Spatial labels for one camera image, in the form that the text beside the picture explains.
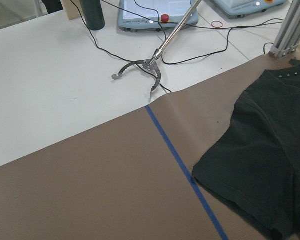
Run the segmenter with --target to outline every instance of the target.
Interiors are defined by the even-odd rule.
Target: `green bottle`
[[[90,30],[100,30],[105,26],[100,0],[80,0],[86,25]]]

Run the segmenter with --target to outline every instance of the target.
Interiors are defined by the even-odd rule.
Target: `black garment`
[[[52,14],[64,9],[62,7],[61,0],[42,0],[42,2],[44,3],[48,14]]]
[[[274,239],[300,230],[300,66],[266,70],[234,106],[230,127],[193,176]]]

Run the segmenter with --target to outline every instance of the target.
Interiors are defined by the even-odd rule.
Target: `red ring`
[[[214,26],[214,23],[219,23],[219,24],[221,24],[221,26]],[[211,26],[212,26],[213,28],[215,28],[215,29],[220,29],[220,28],[222,28],[222,27],[224,26],[224,24],[223,24],[222,22],[220,22],[220,21],[213,21],[213,22],[211,23]]]

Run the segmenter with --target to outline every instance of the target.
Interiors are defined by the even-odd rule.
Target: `table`
[[[118,0],[109,2],[119,5]],[[256,25],[284,18],[291,1],[264,13],[229,20],[203,1],[198,26],[223,22],[224,27]],[[130,60],[152,56],[162,32],[123,32],[118,10],[102,3],[105,28],[93,32],[100,47]],[[263,54],[280,24],[231,32],[226,52],[180,65],[158,65],[161,83],[173,92],[193,86]],[[175,62],[224,49],[226,32],[182,30],[164,54]],[[64,11],[0,30],[0,166],[148,105],[153,79],[130,69],[111,79],[126,63],[97,50],[80,18]]]

